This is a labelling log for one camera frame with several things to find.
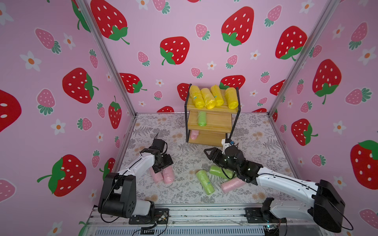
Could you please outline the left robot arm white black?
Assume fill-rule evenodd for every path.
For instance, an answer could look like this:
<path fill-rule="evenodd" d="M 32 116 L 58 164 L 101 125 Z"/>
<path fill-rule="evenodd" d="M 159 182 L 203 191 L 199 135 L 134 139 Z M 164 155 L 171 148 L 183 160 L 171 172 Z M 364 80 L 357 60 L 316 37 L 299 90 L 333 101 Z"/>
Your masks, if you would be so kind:
<path fill-rule="evenodd" d="M 155 138 L 150 147 L 144 148 L 139 157 L 127 168 L 105 176 L 98 212 L 116 217 L 155 217 L 154 202 L 137 199 L 136 182 L 150 168 L 154 173 L 173 165 L 167 152 L 167 142 Z"/>

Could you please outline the yellow trash bag roll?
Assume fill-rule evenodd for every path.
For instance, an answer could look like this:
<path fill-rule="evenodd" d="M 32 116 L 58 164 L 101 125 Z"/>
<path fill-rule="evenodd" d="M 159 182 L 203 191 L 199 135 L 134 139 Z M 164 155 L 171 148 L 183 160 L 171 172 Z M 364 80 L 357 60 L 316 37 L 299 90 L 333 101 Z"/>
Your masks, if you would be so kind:
<path fill-rule="evenodd" d="M 225 98 L 229 109 L 235 109 L 239 106 L 237 90 L 235 88 L 227 88 L 225 91 Z"/>
<path fill-rule="evenodd" d="M 221 90 L 218 85 L 214 85 L 211 87 L 211 93 L 216 101 L 216 106 L 222 106 L 224 104 L 224 99 L 221 95 Z"/>
<path fill-rule="evenodd" d="M 216 100 L 208 88 L 201 89 L 201 94 L 207 109 L 213 109 L 216 106 Z"/>
<path fill-rule="evenodd" d="M 195 107 L 199 108 L 199 109 L 204 108 L 205 103 L 204 103 L 202 93 L 201 93 L 201 90 L 199 89 L 199 87 L 191 85 L 191 87 L 189 89 L 189 93 L 190 93 L 190 97 L 192 98 Z"/>

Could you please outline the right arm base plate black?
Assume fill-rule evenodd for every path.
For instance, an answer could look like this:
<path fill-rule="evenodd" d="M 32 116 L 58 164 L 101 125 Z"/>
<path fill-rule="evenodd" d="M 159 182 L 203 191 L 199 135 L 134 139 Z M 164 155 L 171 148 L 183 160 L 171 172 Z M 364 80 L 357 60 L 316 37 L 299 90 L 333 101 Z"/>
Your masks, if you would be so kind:
<path fill-rule="evenodd" d="M 267 223 L 267 224 L 278 224 L 287 223 L 286 218 L 277 218 L 274 216 L 270 210 L 262 210 L 260 207 L 247 207 L 245 208 L 245 217 L 248 223 Z"/>

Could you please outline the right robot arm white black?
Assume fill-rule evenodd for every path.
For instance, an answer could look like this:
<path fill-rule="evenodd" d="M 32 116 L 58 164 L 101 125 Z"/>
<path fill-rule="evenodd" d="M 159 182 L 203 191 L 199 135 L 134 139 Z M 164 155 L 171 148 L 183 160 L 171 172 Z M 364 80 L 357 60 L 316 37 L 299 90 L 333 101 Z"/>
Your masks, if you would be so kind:
<path fill-rule="evenodd" d="M 267 222 L 270 216 L 313 220 L 329 232 L 341 232 L 346 204 L 330 182 L 320 180 L 315 183 L 281 175 L 247 160 L 237 146 L 224 150 L 206 148 L 204 153 L 221 169 L 231 170 L 234 180 L 272 188 L 297 200 L 279 202 L 274 198 L 266 199 L 260 211 Z"/>

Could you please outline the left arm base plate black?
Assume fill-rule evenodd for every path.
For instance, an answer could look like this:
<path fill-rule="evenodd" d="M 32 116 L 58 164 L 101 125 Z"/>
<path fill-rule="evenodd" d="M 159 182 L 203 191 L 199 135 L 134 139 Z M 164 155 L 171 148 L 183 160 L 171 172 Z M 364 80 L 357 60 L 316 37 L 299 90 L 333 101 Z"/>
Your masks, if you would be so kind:
<path fill-rule="evenodd" d="M 168 208 L 155 208 L 147 215 L 135 215 L 129 219 L 130 225 L 166 224 L 169 219 Z"/>

